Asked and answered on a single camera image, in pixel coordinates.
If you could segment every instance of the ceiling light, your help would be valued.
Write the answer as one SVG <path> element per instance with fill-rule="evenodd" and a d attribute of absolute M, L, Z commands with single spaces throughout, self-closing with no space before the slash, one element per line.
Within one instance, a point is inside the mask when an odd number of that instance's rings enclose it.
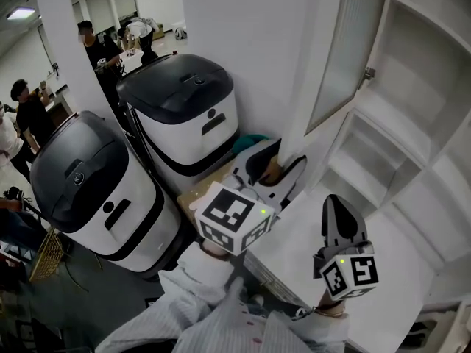
<path fill-rule="evenodd" d="M 33 8 L 16 8 L 13 13 L 7 16 L 7 20 L 18 20 L 30 17 L 35 10 Z"/>

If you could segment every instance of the cabinet hinge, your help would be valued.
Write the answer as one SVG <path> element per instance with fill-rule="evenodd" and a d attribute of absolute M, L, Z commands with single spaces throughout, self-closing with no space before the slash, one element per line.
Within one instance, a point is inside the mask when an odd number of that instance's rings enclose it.
<path fill-rule="evenodd" d="M 358 86 L 358 90 L 361 89 L 361 87 L 363 86 L 363 83 L 365 82 L 366 79 L 368 81 L 370 79 L 374 79 L 375 75 L 376 75 L 376 69 L 366 67 L 365 72 L 363 73 L 363 77 L 361 77 L 361 81 L 360 81 L 360 85 Z"/>

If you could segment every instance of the man in black shirt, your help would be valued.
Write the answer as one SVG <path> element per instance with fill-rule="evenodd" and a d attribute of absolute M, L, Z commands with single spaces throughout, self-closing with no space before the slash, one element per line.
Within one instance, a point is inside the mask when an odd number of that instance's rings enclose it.
<path fill-rule="evenodd" d="M 55 125 L 45 108 L 49 103 L 49 96 L 43 90 L 41 102 L 37 95 L 29 94 L 28 83 L 23 79 L 13 84 L 10 96 L 19 103 L 16 115 L 18 128 L 31 148 L 38 152 L 55 131 Z"/>
<path fill-rule="evenodd" d="M 121 78 L 121 74 L 116 67 L 120 60 L 119 54 L 121 50 L 108 35 L 95 35 L 90 21 L 82 21 L 78 24 L 78 27 L 88 59 L 95 71 L 103 93 L 121 127 L 129 131 L 126 116 L 119 109 L 119 95 L 116 91 L 116 85 Z"/>

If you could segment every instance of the wicker basket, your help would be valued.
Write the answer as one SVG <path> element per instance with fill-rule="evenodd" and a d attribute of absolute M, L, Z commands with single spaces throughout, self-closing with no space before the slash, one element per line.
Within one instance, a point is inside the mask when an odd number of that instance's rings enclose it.
<path fill-rule="evenodd" d="M 63 255 L 62 244 L 54 229 L 51 228 L 36 255 L 29 281 L 47 279 L 52 274 L 55 274 Z"/>

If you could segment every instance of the white shirt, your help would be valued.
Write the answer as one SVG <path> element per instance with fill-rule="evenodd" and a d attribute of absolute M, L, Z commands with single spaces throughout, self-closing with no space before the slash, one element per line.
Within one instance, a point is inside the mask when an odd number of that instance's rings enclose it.
<path fill-rule="evenodd" d="M 0 154 L 0 166 L 6 165 L 9 160 L 19 153 L 23 146 L 23 140 L 16 135 L 16 130 L 13 126 L 15 122 L 15 113 L 5 113 L 0 124 L 0 150 L 5 150 L 9 154 L 8 159 L 4 154 Z"/>
<path fill-rule="evenodd" d="M 131 22 L 131 24 L 127 25 L 127 28 L 133 40 L 137 37 L 146 37 L 152 31 L 151 26 L 141 21 Z"/>
<path fill-rule="evenodd" d="M 272 312 L 265 325 L 238 299 L 242 278 L 224 286 L 233 267 L 192 243 L 173 271 L 160 271 L 165 291 L 150 308 L 105 338 L 96 353 L 119 353 L 175 339 L 172 353 L 341 353 L 349 320 L 310 314 L 298 321 Z"/>

